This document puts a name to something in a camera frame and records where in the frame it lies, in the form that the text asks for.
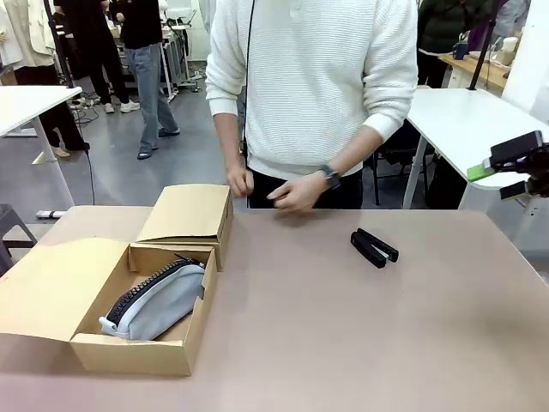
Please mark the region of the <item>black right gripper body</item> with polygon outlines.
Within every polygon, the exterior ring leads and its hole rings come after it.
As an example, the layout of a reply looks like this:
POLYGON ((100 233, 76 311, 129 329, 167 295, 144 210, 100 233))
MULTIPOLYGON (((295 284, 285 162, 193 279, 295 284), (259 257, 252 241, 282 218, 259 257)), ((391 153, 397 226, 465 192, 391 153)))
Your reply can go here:
POLYGON ((529 196, 548 197, 549 191, 549 154, 548 144, 529 152, 518 162, 518 172, 527 173, 524 193, 529 196))

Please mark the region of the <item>person's left hand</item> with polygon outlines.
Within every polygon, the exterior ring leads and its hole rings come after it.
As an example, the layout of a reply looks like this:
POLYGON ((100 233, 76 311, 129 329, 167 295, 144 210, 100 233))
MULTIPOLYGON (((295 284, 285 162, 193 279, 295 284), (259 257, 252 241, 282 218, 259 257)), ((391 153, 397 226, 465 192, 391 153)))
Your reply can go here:
POLYGON ((284 212, 312 210, 318 198, 328 189, 327 179, 318 171, 290 180, 267 195, 274 207, 284 212))

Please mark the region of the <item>person's right hand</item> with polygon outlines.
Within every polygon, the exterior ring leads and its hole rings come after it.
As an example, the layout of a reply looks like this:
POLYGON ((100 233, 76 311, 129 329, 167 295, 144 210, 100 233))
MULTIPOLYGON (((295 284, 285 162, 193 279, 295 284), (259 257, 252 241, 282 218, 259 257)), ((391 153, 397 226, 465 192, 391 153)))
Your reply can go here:
POLYGON ((226 180, 236 198, 248 197, 254 190, 253 173, 242 165, 228 167, 226 180))

